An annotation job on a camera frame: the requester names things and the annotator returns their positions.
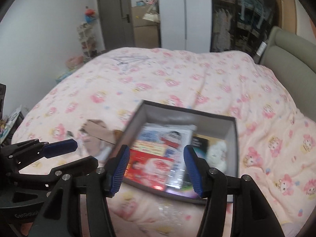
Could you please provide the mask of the beige garment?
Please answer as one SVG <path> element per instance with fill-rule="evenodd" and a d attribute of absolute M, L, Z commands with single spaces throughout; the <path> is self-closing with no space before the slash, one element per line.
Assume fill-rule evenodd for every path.
<path fill-rule="evenodd" d="M 109 130 L 103 121 L 97 119 L 86 120 L 79 130 L 79 139 L 88 155 L 95 157 L 99 162 L 107 160 L 116 144 L 114 131 Z"/>

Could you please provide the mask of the pink cartoon bed quilt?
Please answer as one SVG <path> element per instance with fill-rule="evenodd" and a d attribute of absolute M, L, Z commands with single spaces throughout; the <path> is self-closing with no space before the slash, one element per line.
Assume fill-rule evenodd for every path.
<path fill-rule="evenodd" d="M 204 207 L 163 195 L 182 187 L 183 149 L 192 137 L 218 140 L 210 150 L 226 156 L 226 174 L 248 174 L 284 234 L 294 236 L 315 207 L 315 122 L 285 82 L 240 51 L 120 48 L 47 93 L 12 141 L 78 143 L 23 174 L 47 174 L 86 156 L 104 165 L 128 145 L 131 184 L 107 200 L 117 236 L 196 236 Z"/>

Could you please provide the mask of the brown wooden comb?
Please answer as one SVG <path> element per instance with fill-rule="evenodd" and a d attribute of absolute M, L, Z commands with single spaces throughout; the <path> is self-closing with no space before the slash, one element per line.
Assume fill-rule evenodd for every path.
<path fill-rule="evenodd" d="M 121 130 L 113 130 L 113 135 L 114 135 L 114 138 L 115 138 L 115 141 L 117 142 L 121 136 L 123 135 L 123 131 Z"/>

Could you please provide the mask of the white plush toy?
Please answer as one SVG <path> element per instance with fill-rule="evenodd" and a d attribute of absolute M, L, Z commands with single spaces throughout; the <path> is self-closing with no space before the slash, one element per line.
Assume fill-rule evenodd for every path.
<path fill-rule="evenodd" d="M 208 148 L 206 153 L 206 161 L 210 167 L 214 167 L 225 173 L 227 170 L 227 145 L 225 141 L 217 141 Z"/>

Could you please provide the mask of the pink floor cushion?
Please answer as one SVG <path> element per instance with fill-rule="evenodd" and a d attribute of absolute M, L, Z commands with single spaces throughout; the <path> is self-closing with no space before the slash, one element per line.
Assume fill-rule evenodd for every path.
<path fill-rule="evenodd" d="M 74 56 L 69 58 L 65 64 L 68 68 L 73 68 L 73 67 L 77 67 L 79 65 L 81 65 L 84 62 L 84 56 L 80 55 L 80 56 Z"/>

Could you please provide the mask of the black yellow book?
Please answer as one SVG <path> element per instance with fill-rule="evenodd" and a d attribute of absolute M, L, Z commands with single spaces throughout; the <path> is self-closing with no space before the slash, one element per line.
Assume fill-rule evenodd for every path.
<path fill-rule="evenodd" d="M 194 134 L 191 141 L 191 146 L 194 148 L 198 157 L 207 159 L 207 153 L 211 146 L 217 144 L 220 141 L 218 138 Z M 183 196 L 186 198 L 199 199 L 198 195 L 194 192 L 193 185 L 191 184 L 189 174 L 187 170 L 184 171 L 183 182 L 180 189 L 168 187 L 166 191 L 170 194 Z"/>

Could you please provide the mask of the red gold packet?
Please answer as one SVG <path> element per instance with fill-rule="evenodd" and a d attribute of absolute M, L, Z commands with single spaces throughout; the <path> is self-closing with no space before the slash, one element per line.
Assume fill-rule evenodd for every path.
<path fill-rule="evenodd" d="M 124 177 L 143 186 L 163 191 L 174 160 L 137 150 L 130 150 Z"/>

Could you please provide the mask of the orange yellow sticker sheet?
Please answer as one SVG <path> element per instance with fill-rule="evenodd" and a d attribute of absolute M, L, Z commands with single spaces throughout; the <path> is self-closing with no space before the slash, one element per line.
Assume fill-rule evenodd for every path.
<path fill-rule="evenodd" d="M 136 140 L 132 145 L 133 150 L 161 157 L 165 156 L 167 148 L 168 146 L 166 144 L 142 140 Z"/>

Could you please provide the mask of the black grey storage box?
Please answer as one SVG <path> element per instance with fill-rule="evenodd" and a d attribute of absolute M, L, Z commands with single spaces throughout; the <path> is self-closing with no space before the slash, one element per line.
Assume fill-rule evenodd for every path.
<path fill-rule="evenodd" d="M 173 159 L 174 165 L 167 176 L 164 190 L 146 187 L 124 178 L 123 182 L 128 185 L 169 199 L 193 204 L 205 204 L 205 201 L 198 198 L 196 193 L 187 195 L 183 189 L 186 176 L 183 152 L 185 146 L 191 144 L 194 134 L 224 140 L 228 148 L 225 174 L 230 177 L 238 176 L 239 146 L 237 121 L 234 117 L 143 100 L 109 156 L 116 155 L 124 144 L 131 147 L 143 131 L 147 131 L 145 137 L 148 140 L 153 140 L 155 136 L 161 138 L 164 133 L 167 134 L 164 139 L 164 143 L 167 144 L 165 157 Z"/>

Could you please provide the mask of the Shin-chan bead art pack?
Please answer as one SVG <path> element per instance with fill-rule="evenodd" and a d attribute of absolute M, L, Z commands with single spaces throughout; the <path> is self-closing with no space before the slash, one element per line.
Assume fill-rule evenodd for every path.
<path fill-rule="evenodd" d="M 196 128 L 195 125 L 158 125 L 146 123 L 136 137 L 135 141 L 156 142 L 168 146 L 164 157 L 173 159 L 174 165 L 168 175 L 166 188 L 181 188 L 185 171 L 183 151 L 186 145 L 191 144 Z"/>

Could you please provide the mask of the white toy shelf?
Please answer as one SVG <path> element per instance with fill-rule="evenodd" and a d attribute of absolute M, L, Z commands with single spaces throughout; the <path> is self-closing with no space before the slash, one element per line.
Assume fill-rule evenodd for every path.
<path fill-rule="evenodd" d="M 98 52 L 93 27 L 88 23 L 81 23 L 77 27 L 77 33 L 85 60 L 96 57 Z"/>

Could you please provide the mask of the dark grey door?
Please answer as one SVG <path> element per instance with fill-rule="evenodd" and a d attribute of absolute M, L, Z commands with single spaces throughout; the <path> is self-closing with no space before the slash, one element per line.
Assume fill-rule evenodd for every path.
<path fill-rule="evenodd" d="M 130 0 L 96 0 L 106 51 L 134 46 Z"/>

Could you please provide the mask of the cardboard boxes stack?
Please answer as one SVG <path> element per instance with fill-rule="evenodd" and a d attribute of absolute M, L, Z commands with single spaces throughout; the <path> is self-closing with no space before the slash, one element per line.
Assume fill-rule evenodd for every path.
<path fill-rule="evenodd" d="M 150 7 L 151 5 L 132 7 L 134 42 L 137 48 L 153 49 L 160 47 L 159 23 L 143 19 Z"/>

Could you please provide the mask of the grey padded headboard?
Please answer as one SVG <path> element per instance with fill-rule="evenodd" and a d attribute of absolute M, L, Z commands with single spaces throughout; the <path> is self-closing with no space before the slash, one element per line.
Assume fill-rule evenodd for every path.
<path fill-rule="evenodd" d="M 315 120 L 315 44 L 274 26 L 260 64 L 273 71 L 296 107 Z"/>

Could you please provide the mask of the white wardrobe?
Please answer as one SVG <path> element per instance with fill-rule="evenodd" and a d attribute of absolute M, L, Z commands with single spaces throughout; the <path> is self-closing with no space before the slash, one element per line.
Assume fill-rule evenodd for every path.
<path fill-rule="evenodd" d="M 212 40 L 212 0 L 159 0 L 161 47 L 208 53 Z"/>

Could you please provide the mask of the dark open closet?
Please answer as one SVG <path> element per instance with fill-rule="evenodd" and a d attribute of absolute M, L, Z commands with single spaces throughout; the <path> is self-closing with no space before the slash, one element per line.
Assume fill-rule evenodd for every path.
<path fill-rule="evenodd" d="M 276 0 L 212 0 L 211 52 L 238 50 L 255 57 L 275 22 Z"/>

